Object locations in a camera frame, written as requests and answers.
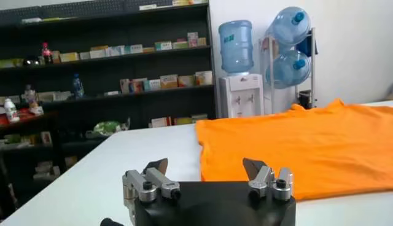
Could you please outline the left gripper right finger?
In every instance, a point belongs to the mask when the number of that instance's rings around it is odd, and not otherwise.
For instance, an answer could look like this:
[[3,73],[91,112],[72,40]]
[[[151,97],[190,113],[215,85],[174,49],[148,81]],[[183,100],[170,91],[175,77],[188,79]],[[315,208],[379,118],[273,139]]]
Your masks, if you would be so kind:
[[293,173],[289,168],[281,168],[278,176],[263,161],[243,159],[243,166],[249,178],[249,196],[259,201],[271,193],[275,200],[289,201],[293,194]]

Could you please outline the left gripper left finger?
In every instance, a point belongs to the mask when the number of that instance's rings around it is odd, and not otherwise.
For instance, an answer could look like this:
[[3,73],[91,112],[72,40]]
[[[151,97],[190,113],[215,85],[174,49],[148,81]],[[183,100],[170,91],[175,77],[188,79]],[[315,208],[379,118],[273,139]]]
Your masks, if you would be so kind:
[[154,202],[160,193],[163,198],[177,202],[181,198],[181,185],[166,177],[168,159],[149,162],[140,173],[133,169],[122,176],[123,199],[131,202]]

